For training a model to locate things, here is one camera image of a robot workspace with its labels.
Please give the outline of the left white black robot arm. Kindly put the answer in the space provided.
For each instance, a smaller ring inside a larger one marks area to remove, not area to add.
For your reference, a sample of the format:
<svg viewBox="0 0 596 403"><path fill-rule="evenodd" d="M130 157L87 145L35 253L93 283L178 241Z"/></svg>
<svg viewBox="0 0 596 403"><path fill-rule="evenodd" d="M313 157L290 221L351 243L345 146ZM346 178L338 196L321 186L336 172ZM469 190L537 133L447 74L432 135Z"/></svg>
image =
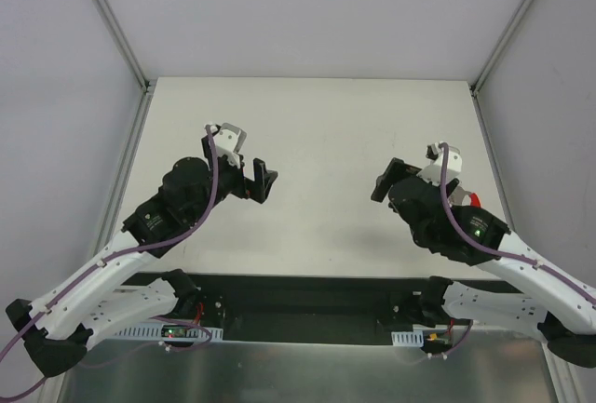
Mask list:
<svg viewBox="0 0 596 403"><path fill-rule="evenodd" d="M229 195L259 204L268 198L278 173L256 158L254 177L246 178L239 136L219 128L201 142L205 156L176 161L156 194L69 279L42 297L17 299L7 307L8 319L44 377L63 374L104 339L144 319L194 313L198 289L180 269L125 297L105 298L188 238Z"/></svg>

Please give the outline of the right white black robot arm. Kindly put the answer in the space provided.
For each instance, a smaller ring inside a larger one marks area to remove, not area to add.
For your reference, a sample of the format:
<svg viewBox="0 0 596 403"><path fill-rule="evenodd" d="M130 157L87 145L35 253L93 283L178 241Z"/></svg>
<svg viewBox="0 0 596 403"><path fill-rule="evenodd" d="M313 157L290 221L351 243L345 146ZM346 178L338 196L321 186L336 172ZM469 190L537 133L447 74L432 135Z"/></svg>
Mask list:
<svg viewBox="0 0 596 403"><path fill-rule="evenodd" d="M486 209L450 204L458 186L455 172L440 182L436 162L420 169L394 158L377 178L371 199L388 203L409 226L416 246L495 275L515 290L486 291L432 276L400 312L427 327L444 319L500 326L543 343L568 363L594 368L595 289L538 254Z"/></svg>

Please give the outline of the metal key organizer red handle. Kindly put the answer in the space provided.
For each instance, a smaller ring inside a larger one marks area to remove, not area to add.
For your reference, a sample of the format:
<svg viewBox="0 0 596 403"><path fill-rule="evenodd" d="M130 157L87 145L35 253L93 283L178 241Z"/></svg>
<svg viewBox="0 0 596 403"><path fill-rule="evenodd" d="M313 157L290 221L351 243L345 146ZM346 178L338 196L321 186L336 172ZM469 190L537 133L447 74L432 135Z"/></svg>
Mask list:
<svg viewBox="0 0 596 403"><path fill-rule="evenodd" d="M472 206L475 208L481 207L481 201L479 196L474 193L467 191L461 187L457 187L451 195L451 202L457 206Z"/></svg>

